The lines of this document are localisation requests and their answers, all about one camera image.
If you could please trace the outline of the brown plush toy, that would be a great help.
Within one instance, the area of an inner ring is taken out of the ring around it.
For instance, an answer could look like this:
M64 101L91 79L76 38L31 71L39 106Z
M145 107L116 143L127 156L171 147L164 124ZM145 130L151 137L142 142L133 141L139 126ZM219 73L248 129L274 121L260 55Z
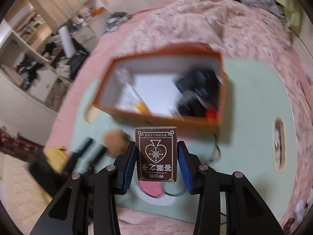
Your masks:
M103 143L107 148L107 155L115 158L126 152L130 137L120 129L111 129L103 136Z

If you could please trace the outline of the brown card deck box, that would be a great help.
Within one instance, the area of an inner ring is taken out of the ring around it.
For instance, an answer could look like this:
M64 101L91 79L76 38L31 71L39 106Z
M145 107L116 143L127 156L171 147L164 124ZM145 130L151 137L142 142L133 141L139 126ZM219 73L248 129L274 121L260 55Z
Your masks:
M177 181L177 128L173 126L135 129L137 177L139 181Z

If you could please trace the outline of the yellow white tube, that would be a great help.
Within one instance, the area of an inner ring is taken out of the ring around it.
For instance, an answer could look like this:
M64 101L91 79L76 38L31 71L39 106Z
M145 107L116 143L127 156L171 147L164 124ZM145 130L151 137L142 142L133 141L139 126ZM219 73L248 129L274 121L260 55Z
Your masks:
M150 113L150 110L146 103L143 101L141 96L138 94L138 92L135 90L134 86L125 83L123 93L125 98L141 113L141 114L148 114Z

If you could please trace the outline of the red thread spool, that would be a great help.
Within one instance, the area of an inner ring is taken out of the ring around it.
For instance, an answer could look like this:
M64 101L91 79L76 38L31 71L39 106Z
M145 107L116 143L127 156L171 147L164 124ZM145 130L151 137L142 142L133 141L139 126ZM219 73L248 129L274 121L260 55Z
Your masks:
M218 111L214 108L207 109L205 114L206 120L217 120L218 119Z

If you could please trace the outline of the orange cardboard box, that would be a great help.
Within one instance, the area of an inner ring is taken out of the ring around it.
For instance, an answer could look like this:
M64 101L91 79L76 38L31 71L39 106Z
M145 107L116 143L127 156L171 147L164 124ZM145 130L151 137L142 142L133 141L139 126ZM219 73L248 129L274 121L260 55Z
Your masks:
M219 79L218 119L180 116L176 102L181 94L175 81L189 70L212 69ZM141 114L124 96L125 83L134 86L150 113ZM176 126L214 130L223 124L226 73L222 54L202 43L170 45L150 52L114 58L95 94L93 105L116 120L137 125Z

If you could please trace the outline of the black lace cloth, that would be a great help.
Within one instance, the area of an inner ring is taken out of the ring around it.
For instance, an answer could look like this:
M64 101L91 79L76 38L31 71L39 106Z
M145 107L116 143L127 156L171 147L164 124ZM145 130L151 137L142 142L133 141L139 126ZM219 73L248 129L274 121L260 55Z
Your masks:
M175 81L181 96L176 102L180 116L204 118L219 105L221 83L212 69L196 67Z

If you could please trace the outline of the yellow cloth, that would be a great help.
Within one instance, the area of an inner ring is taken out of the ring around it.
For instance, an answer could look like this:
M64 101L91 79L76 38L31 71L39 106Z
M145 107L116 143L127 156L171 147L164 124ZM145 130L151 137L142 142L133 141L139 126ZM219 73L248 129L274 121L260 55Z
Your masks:
M64 146L53 146L46 151L49 165L58 173L61 173L69 161L67 149Z

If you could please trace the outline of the mint cartoon lap table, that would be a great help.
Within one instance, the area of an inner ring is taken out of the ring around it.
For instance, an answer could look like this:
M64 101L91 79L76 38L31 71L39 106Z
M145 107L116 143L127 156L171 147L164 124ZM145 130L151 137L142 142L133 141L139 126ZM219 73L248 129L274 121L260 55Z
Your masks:
M232 59L224 61L227 74L226 104L223 125L218 132L221 158L210 166L225 174L241 171L280 220L288 208L297 169L297 139L286 88L277 71L266 63ZM103 144L102 136L109 129L119 127L134 138L132 126L117 124L102 111L93 123L85 121L83 114L98 84L98 80L94 81L87 88L76 117L70 151L77 151L87 137L95 140L78 161L77 172L83 172L89 160L97 155ZM286 164L282 171L276 172L273 132L277 119L281 119L284 125ZM184 134L182 129L178 129L178 136L178 140L185 141L190 153L196 154L202 163L208 163L215 148L213 133ZM116 196L116 204L118 207L194 223L198 195L191 196L185 190L179 167L177 175L176 183L152 183L153 189L161 186L161 193L152 197L153 193L148 189L140 188L135 171L130 189L126 195Z

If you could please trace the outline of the white roll tube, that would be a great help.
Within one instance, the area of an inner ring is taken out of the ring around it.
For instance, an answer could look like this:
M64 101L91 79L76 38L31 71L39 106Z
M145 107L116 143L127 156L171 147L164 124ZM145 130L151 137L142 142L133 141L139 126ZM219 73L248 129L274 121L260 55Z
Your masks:
M72 42L71 35L69 34L68 27L66 25L58 29L60 39L63 45L63 50L67 58L71 58L75 54L75 47Z

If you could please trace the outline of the white bedside drawer cabinet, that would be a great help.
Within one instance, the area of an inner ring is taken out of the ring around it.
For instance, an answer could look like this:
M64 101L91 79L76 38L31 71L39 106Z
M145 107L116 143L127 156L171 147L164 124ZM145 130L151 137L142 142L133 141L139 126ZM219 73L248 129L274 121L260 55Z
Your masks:
M88 51L92 51L98 43L97 36L89 27L83 27L74 32L73 38Z

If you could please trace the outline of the pink floral blanket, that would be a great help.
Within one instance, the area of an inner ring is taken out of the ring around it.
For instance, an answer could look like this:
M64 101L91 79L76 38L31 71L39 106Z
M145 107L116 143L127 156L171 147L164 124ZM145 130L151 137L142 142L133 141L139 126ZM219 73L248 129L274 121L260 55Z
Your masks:
M271 65L287 89L296 127L298 167L282 226L297 226L294 208L312 189L312 107L299 56L289 32L273 14L232 0L176 0L152 11L120 45L118 54L147 52L166 45L199 42L228 58L247 58Z

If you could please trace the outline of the green hanging garment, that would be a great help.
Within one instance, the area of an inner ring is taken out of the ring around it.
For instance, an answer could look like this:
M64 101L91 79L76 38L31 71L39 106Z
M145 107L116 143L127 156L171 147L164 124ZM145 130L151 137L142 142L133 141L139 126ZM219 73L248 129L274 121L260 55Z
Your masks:
M285 14L287 26L296 34L301 31L303 9L297 0L275 0Z

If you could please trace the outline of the grey clothes pile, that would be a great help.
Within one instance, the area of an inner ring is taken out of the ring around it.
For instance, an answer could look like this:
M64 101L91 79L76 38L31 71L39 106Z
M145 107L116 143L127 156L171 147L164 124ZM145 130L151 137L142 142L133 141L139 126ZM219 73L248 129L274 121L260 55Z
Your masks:
M284 13L275 0L240 0L240 2L249 8L259 8L270 12L281 21L285 21Z

